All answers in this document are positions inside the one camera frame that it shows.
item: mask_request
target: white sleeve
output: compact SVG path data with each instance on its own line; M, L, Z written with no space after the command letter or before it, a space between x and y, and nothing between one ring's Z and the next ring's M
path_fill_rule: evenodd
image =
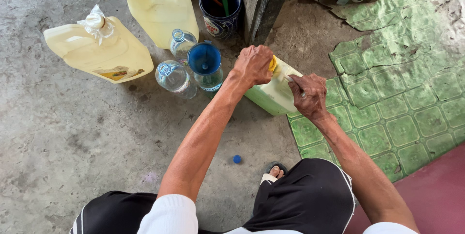
M404 225L393 222L378 222L369 226L363 234L418 234Z
M186 196L170 194L154 202L137 234L197 234L198 230L194 202Z

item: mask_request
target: blue funnel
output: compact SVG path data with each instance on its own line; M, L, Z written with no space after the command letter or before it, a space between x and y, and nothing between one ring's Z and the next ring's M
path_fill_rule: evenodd
M207 76L215 73L221 66L218 48L209 42L200 42L187 53L189 67L198 75Z

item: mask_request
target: plastic jerry can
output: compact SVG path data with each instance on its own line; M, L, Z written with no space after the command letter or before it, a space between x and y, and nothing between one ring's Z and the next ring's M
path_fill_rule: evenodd
M191 0L127 0L129 11L155 45L170 49L174 29L186 30L199 40L199 27Z
M147 47L119 19L91 13L85 21L92 24L67 24L44 31L49 48L68 65L112 83L142 77L154 69ZM106 32L103 37L98 35L101 32Z
M294 95L288 85L288 75L295 74L301 77L302 74L276 56L273 56L270 63L270 70L273 68L271 81L267 84L254 85L247 90L245 96L273 116L297 112Z

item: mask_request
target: black pants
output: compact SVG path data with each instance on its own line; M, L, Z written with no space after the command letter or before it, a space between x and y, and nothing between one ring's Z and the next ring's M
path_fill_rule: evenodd
M303 159L276 182L259 187L251 232L283 229L303 234L341 234L354 210L351 179L333 163ZM85 205L71 234L136 234L156 194L110 191ZM216 232L199 230L200 234Z

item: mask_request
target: yellow cap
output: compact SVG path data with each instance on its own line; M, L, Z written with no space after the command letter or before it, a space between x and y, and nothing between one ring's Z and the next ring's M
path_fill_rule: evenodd
M270 67L268 68L268 70L273 71L276 68L276 65L276 56L273 55L273 59L271 59Z

